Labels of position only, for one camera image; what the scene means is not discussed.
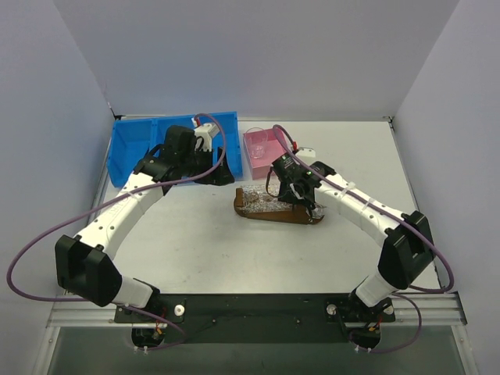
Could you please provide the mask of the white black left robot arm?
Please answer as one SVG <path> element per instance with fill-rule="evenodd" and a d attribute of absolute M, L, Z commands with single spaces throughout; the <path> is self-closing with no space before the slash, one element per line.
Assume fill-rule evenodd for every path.
<path fill-rule="evenodd" d="M 117 200 L 77 234 L 56 242 L 59 286 L 100 307 L 128 305 L 140 320 L 154 320 L 159 290 L 122 275 L 113 260 L 130 231 L 172 186 L 182 180 L 214 186 L 234 182 L 223 147 L 213 146 L 222 133 L 216 121 L 194 129 L 169 127 L 163 143 L 137 162 Z"/>

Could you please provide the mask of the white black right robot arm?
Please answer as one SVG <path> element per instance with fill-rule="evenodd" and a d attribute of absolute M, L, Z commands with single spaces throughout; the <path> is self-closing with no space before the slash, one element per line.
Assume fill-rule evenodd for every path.
<path fill-rule="evenodd" d="M 304 167 L 284 154 L 270 170 L 280 181 L 280 201 L 302 205 L 308 214 L 319 207 L 330 209 L 381 247 L 376 269 L 352 291 L 353 305 L 374 308 L 389 294 L 409 288 L 434 261 L 430 225 L 421 212 L 409 215 L 387 207 L 322 162 Z"/>

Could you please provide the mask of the brown wooden tray holder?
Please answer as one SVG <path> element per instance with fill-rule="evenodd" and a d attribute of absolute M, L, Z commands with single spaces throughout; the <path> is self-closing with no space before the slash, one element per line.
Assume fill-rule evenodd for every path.
<path fill-rule="evenodd" d="M 260 185 L 237 187 L 233 207 L 239 216 L 250 220 L 300 225 L 315 225 L 323 220 L 323 216 L 310 216 L 304 206 L 271 197 Z"/>

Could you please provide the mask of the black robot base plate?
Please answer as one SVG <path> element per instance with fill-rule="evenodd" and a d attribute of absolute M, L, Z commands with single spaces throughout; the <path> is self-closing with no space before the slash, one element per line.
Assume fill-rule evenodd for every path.
<path fill-rule="evenodd" d="M 150 313 L 178 326 L 169 329 L 149 316 L 116 309 L 116 323 L 130 324 L 134 337 L 189 344 L 323 344 L 345 342 L 350 330 L 365 328 L 375 338 L 377 323 L 395 321 L 386 298 L 366 309 L 347 293 L 160 294 Z"/>

